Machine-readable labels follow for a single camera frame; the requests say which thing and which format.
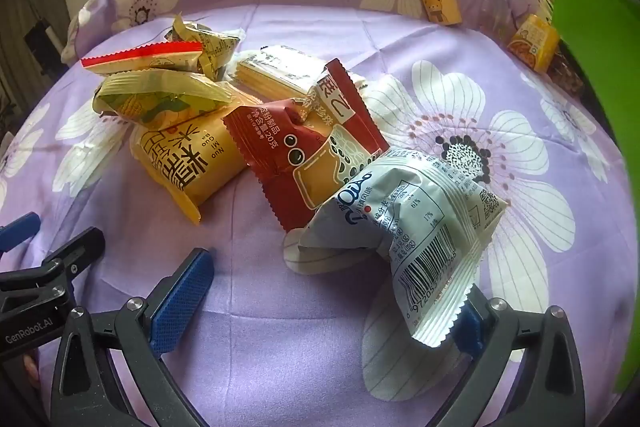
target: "floral tablecloth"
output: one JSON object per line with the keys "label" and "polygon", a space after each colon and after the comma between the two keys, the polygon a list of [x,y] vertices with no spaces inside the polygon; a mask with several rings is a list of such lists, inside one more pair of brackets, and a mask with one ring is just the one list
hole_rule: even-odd
{"label": "floral tablecloth", "polygon": [[[478,284],[516,309],[566,310],[594,425],[612,400],[637,285],[624,162],[584,108],[469,29],[478,1],[458,0],[463,27],[445,28],[426,21],[420,0],[91,0],[72,22],[65,58],[159,41],[178,12],[244,28],[242,49],[286,44],[339,57],[367,77],[363,97],[390,143],[439,155],[510,203]],[[535,2],[511,0],[514,14]],[[73,65],[2,160],[0,223],[35,211],[42,229],[0,268],[35,266],[99,227],[105,256],[77,280],[76,295],[104,311],[146,296],[191,248],[211,248],[212,288],[164,356],[210,425],[425,425],[468,360],[450,342],[428,349],[410,338],[388,265],[370,253],[293,253],[299,232],[285,235],[248,170],[192,225],[130,155],[129,125],[92,112],[99,81]],[[45,401],[56,348],[40,350]],[[497,415],[520,357],[483,422]]]}

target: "green board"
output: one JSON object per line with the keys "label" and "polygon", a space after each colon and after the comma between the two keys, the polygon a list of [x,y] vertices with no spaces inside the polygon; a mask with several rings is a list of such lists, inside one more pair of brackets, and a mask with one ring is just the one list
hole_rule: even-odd
{"label": "green board", "polygon": [[[629,0],[555,0],[553,25],[593,86],[626,160],[640,230],[640,6]],[[616,388],[640,367],[640,293]]]}

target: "wafer package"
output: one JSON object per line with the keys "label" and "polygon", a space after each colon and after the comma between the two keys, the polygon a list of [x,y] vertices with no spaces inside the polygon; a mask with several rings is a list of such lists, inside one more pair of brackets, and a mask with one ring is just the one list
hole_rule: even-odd
{"label": "wafer package", "polygon": [[337,59],[304,98],[239,107],[223,120],[287,231],[388,149]]}
{"label": "wafer package", "polygon": [[93,108],[162,130],[217,110],[231,99],[228,82],[188,71],[150,69],[107,76],[95,92]]}
{"label": "wafer package", "polygon": [[[229,65],[229,75],[270,100],[306,96],[326,64],[320,58],[280,44],[238,55]],[[364,85],[363,76],[351,71],[349,76],[356,88]]]}
{"label": "wafer package", "polygon": [[164,130],[136,126],[129,141],[134,158],[196,224],[198,206],[246,167],[222,118],[238,107],[260,103],[226,82],[220,84],[226,84],[231,97],[218,110]]}
{"label": "wafer package", "polygon": [[148,68],[197,73],[200,55],[202,55],[200,42],[155,42],[110,55],[81,58],[80,63],[85,70],[97,74]]}
{"label": "wafer package", "polygon": [[179,15],[174,25],[164,36],[168,41],[199,42],[202,53],[198,57],[200,73],[215,80],[218,70],[225,66],[244,37],[242,30],[215,32],[208,26],[196,22],[185,22]]}
{"label": "wafer package", "polygon": [[298,247],[377,250],[412,337],[437,347],[507,206],[441,158],[393,148],[323,203]]}

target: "barcode number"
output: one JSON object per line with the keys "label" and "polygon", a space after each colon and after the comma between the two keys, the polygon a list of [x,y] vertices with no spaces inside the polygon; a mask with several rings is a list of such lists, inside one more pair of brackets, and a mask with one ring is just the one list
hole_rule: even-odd
{"label": "barcode number", "polygon": [[447,225],[443,225],[431,239],[431,242],[409,263],[398,278],[406,294],[409,307],[417,312],[433,293],[444,270],[456,257]]}

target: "yellow snack package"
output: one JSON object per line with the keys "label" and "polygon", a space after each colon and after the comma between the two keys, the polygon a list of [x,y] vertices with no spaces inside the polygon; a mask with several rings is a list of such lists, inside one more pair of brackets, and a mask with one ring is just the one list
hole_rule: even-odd
{"label": "yellow snack package", "polygon": [[529,15],[507,49],[537,73],[545,73],[556,54],[560,35],[536,15]]}
{"label": "yellow snack package", "polygon": [[133,157],[196,225],[198,206],[246,167],[222,118],[242,105],[260,103],[227,82],[220,84],[232,93],[223,107],[169,129],[136,126],[129,140]]}
{"label": "yellow snack package", "polygon": [[[306,96],[326,65],[325,60],[280,44],[239,55],[238,61],[229,65],[229,75],[270,100]],[[349,76],[358,89],[366,81],[351,71]]]}
{"label": "yellow snack package", "polygon": [[94,111],[117,114],[161,130],[231,102],[227,82],[189,71],[140,70],[107,76],[94,95]]}
{"label": "yellow snack package", "polygon": [[218,70],[231,60],[241,41],[240,35],[215,32],[203,24],[184,22],[179,15],[174,19],[174,26],[164,38],[168,41],[200,42],[202,44],[202,55],[198,58],[200,70],[213,80],[216,79]]}

